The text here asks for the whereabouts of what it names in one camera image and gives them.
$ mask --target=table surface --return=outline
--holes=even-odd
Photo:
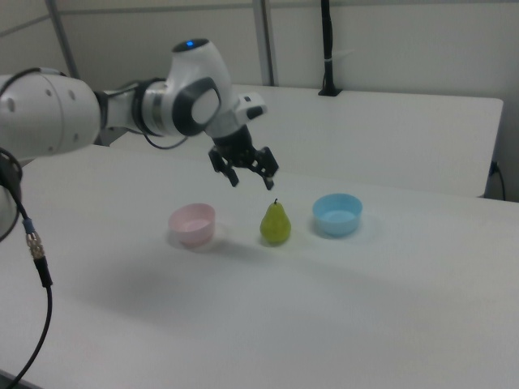
[[[54,317],[27,380],[41,387],[510,388],[519,382],[519,205],[280,171],[266,191],[209,163],[91,146],[34,160],[24,203],[54,278]],[[348,237],[311,205],[364,205]],[[279,198],[290,239],[260,221]],[[217,231],[186,250],[187,203]],[[18,228],[1,244],[0,368],[17,372],[45,318]]]
[[[286,172],[448,195],[485,192],[501,100],[375,92],[322,97],[314,89],[235,88],[264,98],[268,113],[249,128],[255,146],[269,146]],[[206,161],[211,146],[208,136],[199,135],[167,155]],[[112,147],[164,153],[133,134]]]

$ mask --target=white robot link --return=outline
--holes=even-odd
[[[0,241],[18,217],[21,196],[16,160],[52,156],[92,144],[99,130],[125,127],[146,136],[205,132],[214,141],[212,166],[233,186],[233,167],[258,173],[267,189],[278,169],[270,149],[254,149],[246,124],[266,112],[260,95],[238,95],[215,45],[207,39],[173,48],[167,79],[94,92],[57,71],[35,68],[0,76]]]

